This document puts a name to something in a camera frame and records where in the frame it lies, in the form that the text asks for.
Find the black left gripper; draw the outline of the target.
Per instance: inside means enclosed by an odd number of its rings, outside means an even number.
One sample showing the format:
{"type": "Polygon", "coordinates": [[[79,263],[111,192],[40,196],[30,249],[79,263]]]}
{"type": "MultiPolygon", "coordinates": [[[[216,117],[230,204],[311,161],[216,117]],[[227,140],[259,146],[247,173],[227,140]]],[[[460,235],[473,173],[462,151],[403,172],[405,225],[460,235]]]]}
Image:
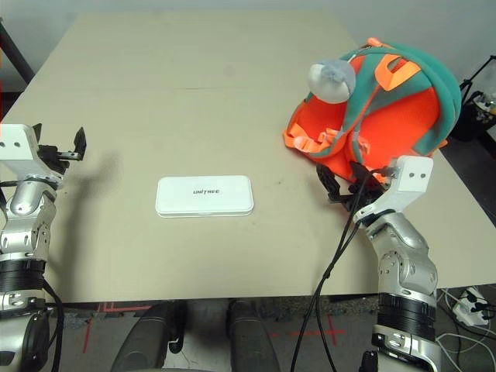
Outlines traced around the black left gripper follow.
{"type": "MultiPolygon", "coordinates": [[[[37,140],[40,140],[42,124],[32,126],[37,140]]],[[[52,170],[58,174],[64,174],[70,166],[71,161],[82,161],[86,151],[86,135],[81,127],[74,137],[74,152],[59,151],[56,146],[39,145],[38,157],[52,170]]]]}

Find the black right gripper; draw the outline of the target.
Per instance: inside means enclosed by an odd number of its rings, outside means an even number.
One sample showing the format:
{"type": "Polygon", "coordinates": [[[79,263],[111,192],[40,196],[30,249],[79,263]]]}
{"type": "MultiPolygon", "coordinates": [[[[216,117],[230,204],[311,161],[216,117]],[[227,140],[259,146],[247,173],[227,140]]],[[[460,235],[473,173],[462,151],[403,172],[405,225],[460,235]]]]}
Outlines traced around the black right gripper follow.
{"type": "Polygon", "coordinates": [[[327,191],[329,201],[343,205],[348,212],[352,211],[357,198],[358,204],[354,209],[355,211],[375,202],[383,193],[385,193],[385,188],[381,183],[375,178],[371,178],[367,181],[359,195],[361,182],[370,178],[373,173],[364,165],[355,161],[350,161],[350,169],[352,172],[350,181],[354,183],[348,186],[347,194],[341,194],[339,183],[335,179],[335,174],[324,164],[316,165],[316,173],[322,186],[327,191]]]}

